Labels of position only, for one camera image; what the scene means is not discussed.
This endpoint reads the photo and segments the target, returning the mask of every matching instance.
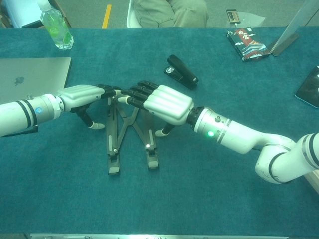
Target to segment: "chair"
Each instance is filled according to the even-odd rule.
[[[128,11],[128,18],[126,20],[126,25],[128,28],[141,28],[139,21],[136,18],[135,11],[133,8],[132,0],[129,3],[129,11]]]

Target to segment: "bottle cap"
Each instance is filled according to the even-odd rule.
[[[38,5],[41,11],[48,11],[51,9],[51,4],[48,0],[38,0]]]

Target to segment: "blue sticker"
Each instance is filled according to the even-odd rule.
[[[37,114],[40,114],[40,113],[43,112],[43,109],[42,109],[41,107],[37,107],[37,108],[35,108],[34,111],[35,111]]]

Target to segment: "black phone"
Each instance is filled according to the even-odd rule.
[[[319,66],[310,72],[295,96],[311,106],[319,108]]]

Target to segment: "yellow floor line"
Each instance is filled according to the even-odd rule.
[[[111,7],[112,7],[112,4],[108,4],[107,7],[106,7],[102,28],[107,28],[108,27]]]

